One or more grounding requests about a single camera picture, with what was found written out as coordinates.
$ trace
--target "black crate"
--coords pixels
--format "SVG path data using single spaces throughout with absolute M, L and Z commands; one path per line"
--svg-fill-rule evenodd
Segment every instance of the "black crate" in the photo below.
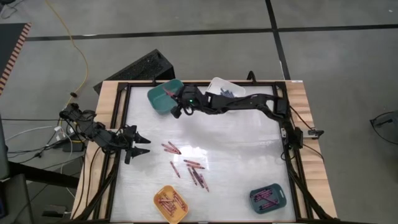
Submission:
M 157 49 L 136 60 L 106 80 L 171 80 L 175 78 L 173 65 Z M 100 94 L 102 82 L 94 86 Z

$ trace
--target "concrete floor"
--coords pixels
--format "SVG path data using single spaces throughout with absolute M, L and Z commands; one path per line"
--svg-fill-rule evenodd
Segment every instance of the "concrete floor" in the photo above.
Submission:
M 261 0 L 52 2 L 74 35 L 271 26 L 266 4 Z M 398 23 L 396 1 L 278 0 L 272 1 L 272 6 L 279 27 Z M 10 19 L 0 22 L 33 22 L 31 37 L 66 35 L 44 1 L 25 0 L 17 8 L 19 11 Z M 290 76 L 304 80 L 315 124 L 326 132 L 320 144 L 339 218 L 396 223 L 398 147 L 379 139 L 369 119 L 397 109 L 398 30 L 294 32 L 280 36 Z M 180 79 L 245 78 L 250 70 L 258 79 L 283 79 L 271 33 L 76 43 L 90 66 L 90 77 L 77 100 L 84 109 L 95 109 L 98 96 L 93 85 L 155 48 L 170 60 Z M 80 84 L 84 74 L 84 62 L 69 41 L 26 42 L 0 97 L 2 116 L 57 118 L 68 93 Z M 7 121 L 4 129 L 7 137 L 46 125 L 55 122 Z M 10 141 L 9 147 L 15 151 L 41 147 L 51 132 L 48 129 L 23 135 Z M 27 165 L 43 168 L 63 162 L 67 156 L 66 152 L 52 150 Z M 66 190 L 47 191 L 57 192 L 57 204 L 70 206 L 71 196 Z M 55 203 L 48 197 L 38 197 L 36 202 Z

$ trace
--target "teal tray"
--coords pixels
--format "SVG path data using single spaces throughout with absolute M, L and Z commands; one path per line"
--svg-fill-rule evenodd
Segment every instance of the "teal tray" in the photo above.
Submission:
M 286 196 L 279 184 L 271 184 L 270 186 L 250 191 L 250 203 L 255 212 L 264 214 L 285 207 Z
M 177 103 L 166 94 L 164 88 L 175 93 L 182 86 L 184 86 L 184 84 L 180 80 L 173 79 L 148 91 L 148 100 L 158 114 L 167 114 L 177 105 Z

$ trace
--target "wooden frame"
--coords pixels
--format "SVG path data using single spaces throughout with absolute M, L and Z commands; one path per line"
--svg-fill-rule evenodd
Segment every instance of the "wooden frame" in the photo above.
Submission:
M 158 83 L 167 82 L 168 80 L 159 80 Z M 99 96 L 98 105 L 96 109 L 97 117 L 95 121 L 99 121 L 104 123 L 107 127 L 111 126 L 111 120 L 113 115 L 113 107 L 116 99 L 116 92 L 118 89 L 119 83 L 126 83 L 126 81 L 106 81 L 103 83 L 103 87 L 101 90 L 101 94 Z M 185 83 L 189 82 L 209 82 L 209 80 L 189 80 L 184 81 Z M 232 80 L 232 82 L 252 82 L 251 80 Z M 276 80 L 259 80 L 257 82 L 276 82 Z M 151 81 L 141 80 L 141 81 L 129 81 L 129 83 L 151 83 Z M 296 109 L 296 111 L 300 114 L 300 116 L 308 123 L 310 126 L 313 126 L 313 120 L 310 112 L 310 107 L 307 100 L 307 95 L 304 89 L 304 84 L 302 81 L 285 81 L 285 85 L 287 88 L 287 94 L 289 97 L 290 105 Z M 125 93 L 121 95 L 121 101 L 124 101 Z M 118 117 L 116 118 L 116 126 L 121 123 L 121 116 L 123 111 L 123 103 L 119 104 L 118 108 Z M 295 113 L 292 113 L 292 118 L 296 126 L 305 129 L 304 123 L 297 117 Z M 305 139 L 304 144 L 316 149 L 320 152 L 319 144 L 317 140 L 309 140 Z M 93 155 L 97 149 L 97 145 L 94 142 L 90 142 L 88 145 L 88 149 L 86 152 L 86 162 L 87 164 L 91 163 L 93 159 Z M 301 149 L 300 151 L 302 166 L 305 174 L 305 179 L 307 182 L 308 190 L 317 200 L 317 202 L 323 207 L 323 209 L 331 216 L 336 216 L 336 210 L 333 203 L 333 198 L 331 196 L 328 179 L 326 176 L 325 166 L 323 165 L 322 159 L 316 153 L 308 150 L 306 148 Z M 73 205 L 73 212 L 75 212 L 78 201 L 80 199 L 80 195 L 83 194 L 83 198 L 81 200 L 81 205 L 76 211 L 76 215 L 79 215 L 85 208 L 86 205 L 86 197 L 88 193 L 88 200 L 94 196 L 98 189 L 98 185 L 100 182 L 101 168 L 104 161 L 104 154 L 100 151 L 97 153 L 95 160 L 93 162 L 93 170 L 91 172 L 91 184 L 90 189 L 86 188 L 82 191 L 82 178 L 79 182 L 78 190 L 76 193 L 75 203 Z M 89 166 L 86 166 L 85 170 L 85 183 L 84 186 L 88 186 L 88 177 L 90 174 Z M 103 199 L 101 201 L 101 207 L 99 210 L 99 218 L 104 218 L 106 213 L 106 205 L 108 202 L 108 194 L 109 189 L 105 192 Z M 299 189 L 297 189 L 297 198 L 299 202 L 300 216 L 302 218 L 307 217 L 307 212 L 305 210 L 304 199 Z

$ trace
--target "white table surface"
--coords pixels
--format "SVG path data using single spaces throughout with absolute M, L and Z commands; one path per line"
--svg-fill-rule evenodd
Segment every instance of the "white table surface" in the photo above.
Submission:
M 245 87 L 246 94 L 272 94 L 269 86 Z M 140 135 L 151 144 L 137 147 L 150 153 L 135 157 L 129 165 L 122 152 L 112 222 L 164 222 L 153 203 L 154 195 L 165 185 L 173 186 L 189 206 L 183 222 L 292 221 L 295 220 L 279 125 L 257 110 L 230 111 L 207 115 L 199 111 L 184 113 L 179 119 L 171 114 L 158 115 L 152 109 L 149 87 L 133 87 L 127 113 L 128 125 L 137 125 Z M 182 152 L 164 151 L 162 143 L 174 143 Z M 184 159 L 199 162 L 210 192 L 196 186 Z M 181 178 L 170 165 L 173 161 Z M 277 183 L 284 190 L 287 205 L 262 215 L 250 205 L 251 190 Z

